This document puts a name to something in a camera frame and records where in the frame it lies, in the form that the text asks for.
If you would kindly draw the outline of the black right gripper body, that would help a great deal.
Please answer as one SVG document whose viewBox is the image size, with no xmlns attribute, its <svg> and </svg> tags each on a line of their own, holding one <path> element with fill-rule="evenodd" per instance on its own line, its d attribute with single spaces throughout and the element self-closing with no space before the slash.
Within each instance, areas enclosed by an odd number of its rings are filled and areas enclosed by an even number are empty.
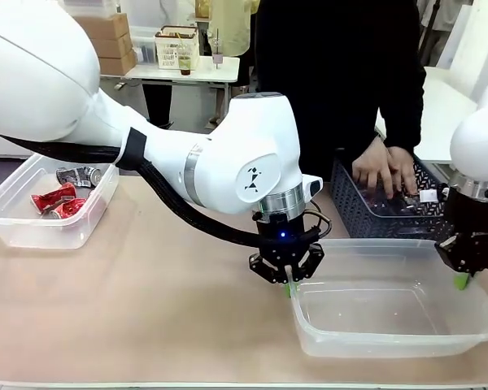
<svg viewBox="0 0 488 390">
<path fill-rule="evenodd" d="M 454 233 L 488 240 L 488 200 L 470 197 L 450 187 L 443 215 Z"/>
</svg>

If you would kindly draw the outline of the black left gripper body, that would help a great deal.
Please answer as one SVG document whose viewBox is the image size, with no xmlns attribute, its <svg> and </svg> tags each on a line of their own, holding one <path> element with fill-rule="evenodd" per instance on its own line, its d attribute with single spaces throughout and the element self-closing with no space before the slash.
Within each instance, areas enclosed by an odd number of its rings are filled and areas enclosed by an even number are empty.
<svg viewBox="0 0 488 390">
<path fill-rule="evenodd" d="M 315 228 L 305 228 L 300 215 L 288 220 L 285 214 L 272 215 L 268 223 L 256 223 L 258 233 L 267 244 L 259 247 L 259 254 L 269 263 L 300 263 L 315 241 Z"/>
</svg>

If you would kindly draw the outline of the person's left hand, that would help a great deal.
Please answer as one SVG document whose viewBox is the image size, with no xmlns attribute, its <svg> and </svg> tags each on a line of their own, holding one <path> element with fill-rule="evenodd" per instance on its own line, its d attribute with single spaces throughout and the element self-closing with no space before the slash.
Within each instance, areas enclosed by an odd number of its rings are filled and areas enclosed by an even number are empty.
<svg viewBox="0 0 488 390">
<path fill-rule="evenodd" d="M 399 192 L 405 189 L 410 195 L 417 195 L 413 157 L 405 149 L 396 146 L 390 147 L 388 151 L 391 157 L 390 166 L 396 189 Z"/>
</svg>

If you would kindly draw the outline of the person's right hand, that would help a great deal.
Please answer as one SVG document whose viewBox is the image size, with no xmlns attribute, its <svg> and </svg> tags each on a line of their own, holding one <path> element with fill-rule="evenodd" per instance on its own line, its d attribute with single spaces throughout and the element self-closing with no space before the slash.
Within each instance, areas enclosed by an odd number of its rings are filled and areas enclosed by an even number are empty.
<svg viewBox="0 0 488 390">
<path fill-rule="evenodd" d="M 379 183 L 383 187 L 386 196 L 391 199 L 394 196 L 394 183 L 390 171 L 392 158 L 382 140 L 376 137 L 369 147 L 353 161 L 352 178 L 374 193 Z"/>
</svg>

